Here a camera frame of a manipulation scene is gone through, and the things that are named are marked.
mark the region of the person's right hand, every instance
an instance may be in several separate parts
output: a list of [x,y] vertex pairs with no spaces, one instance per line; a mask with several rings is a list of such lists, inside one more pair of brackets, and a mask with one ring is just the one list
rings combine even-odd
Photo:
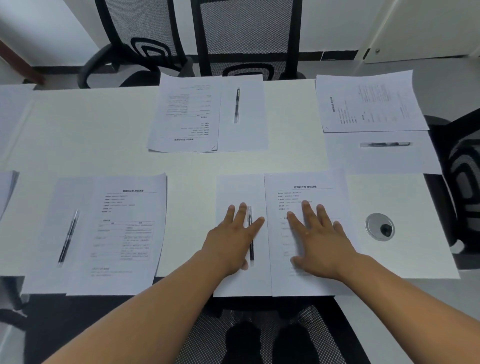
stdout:
[[341,280],[342,272],[359,255],[343,231],[342,225],[334,224],[322,205],[317,206],[317,215],[308,201],[302,201],[302,211],[310,228],[303,225],[291,211],[287,219],[303,243],[305,256],[292,257],[292,263],[317,277]]

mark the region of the forearm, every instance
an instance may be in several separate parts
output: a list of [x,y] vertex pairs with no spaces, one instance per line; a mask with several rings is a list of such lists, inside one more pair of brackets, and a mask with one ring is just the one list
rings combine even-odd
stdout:
[[415,363],[473,363],[480,322],[359,255],[342,281],[380,318]]
[[222,278],[212,262],[196,253],[160,282],[89,327],[45,363],[172,363]]

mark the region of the pen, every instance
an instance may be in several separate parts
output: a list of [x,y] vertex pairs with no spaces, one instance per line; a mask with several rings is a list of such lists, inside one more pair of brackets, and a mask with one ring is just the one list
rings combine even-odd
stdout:
[[234,124],[239,122],[239,103],[240,103],[240,87],[237,88],[237,101],[235,101],[235,119],[233,120]]
[[[248,226],[252,224],[252,207],[248,206]],[[250,260],[255,260],[255,257],[253,255],[253,240],[250,243]]]
[[360,143],[360,147],[371,146],[409,146],[410,142],[393,142],[393,143]]
[[70,242],[72,241],[73,231],[75,230],[75,226],[77,225],[78,220],[78,210],[75,210],[75,214],[73,215],[72,222],[70,223],[70,228],[68,229],[67,237],[65,238],[65,242],[63,243],[63,248],[60,253],[60,258],[58,265],[61,266],[65,261],[65,257],[67,256],[67,250],[70,246]]

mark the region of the black hole in grommet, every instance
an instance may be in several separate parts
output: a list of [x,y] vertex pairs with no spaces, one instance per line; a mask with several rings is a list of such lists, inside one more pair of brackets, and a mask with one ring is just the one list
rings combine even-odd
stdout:
[[387,238],[390,237],[390,235],[392,235],[392,227],[388,224],[383,224],[381,227],[380,227],[380,232],[385,235]]

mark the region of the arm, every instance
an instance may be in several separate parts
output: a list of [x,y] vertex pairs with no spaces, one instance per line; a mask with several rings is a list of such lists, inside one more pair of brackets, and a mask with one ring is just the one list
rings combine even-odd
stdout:
[[309,228],[287,213],[305,256],[292,263],[318,277],[345,283],[387,327],[415,363],[480,362],[480,322],[433,298],[355,251],[342,226],[325,209],[317,215],[307,201],[302,210]]
[[131,298],[48,358],[57,363],[173,363],[206,301],[239,268],[263,225],[243,227],[247,206],[230,206],[200,251],[152,287]]

